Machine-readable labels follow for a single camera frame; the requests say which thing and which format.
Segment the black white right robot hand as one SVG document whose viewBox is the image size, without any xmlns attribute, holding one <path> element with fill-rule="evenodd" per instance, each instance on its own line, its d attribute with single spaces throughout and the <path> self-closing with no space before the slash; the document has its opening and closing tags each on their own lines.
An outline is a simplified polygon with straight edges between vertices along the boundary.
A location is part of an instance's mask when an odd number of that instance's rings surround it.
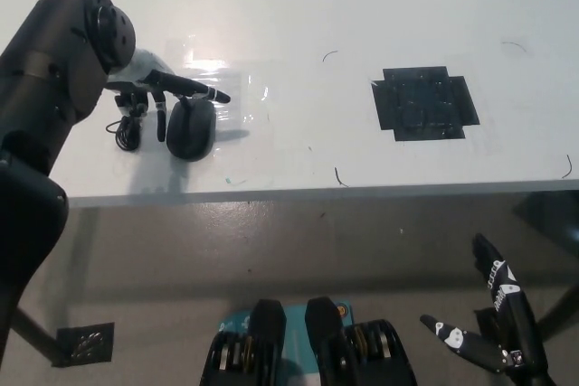
<svg viewBox="0 0 579 386">
<path fill-rule="evenodd" d="M 422 315 L 420 321 L 446 348 L 516 385 L 553 385 L 538 325 L 524 289 L 497 248 L 482 234 L 472 239 L 475 267 L 484 278 L 492 306 L 476 312 L 480 332 Z"/>
</svg>

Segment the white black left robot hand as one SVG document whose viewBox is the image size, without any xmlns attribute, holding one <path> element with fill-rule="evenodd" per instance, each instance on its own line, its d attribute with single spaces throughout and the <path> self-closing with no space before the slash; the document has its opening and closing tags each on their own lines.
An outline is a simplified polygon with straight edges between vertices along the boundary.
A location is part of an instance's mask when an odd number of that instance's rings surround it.
<svg viewBox="0 0 579 386">
<path fill-rule="evenodd" d="M 194 96 L 228 104 L 226 93 L 199 81 L 179 76 L 156 54 L 136 48 L 131 61 L 124 69 L 112 73 L 105 85 L 115 93 L 115 103 L 121 120 L 113 125 L 117 146 L 124 151 L 135 151 L 141 142 L 142 119 L 148 111 L 148 99 L 155 102 L 157 112 L 157 140 L 166 139 L 166 94 L 183 100 Z"/>
</svg>

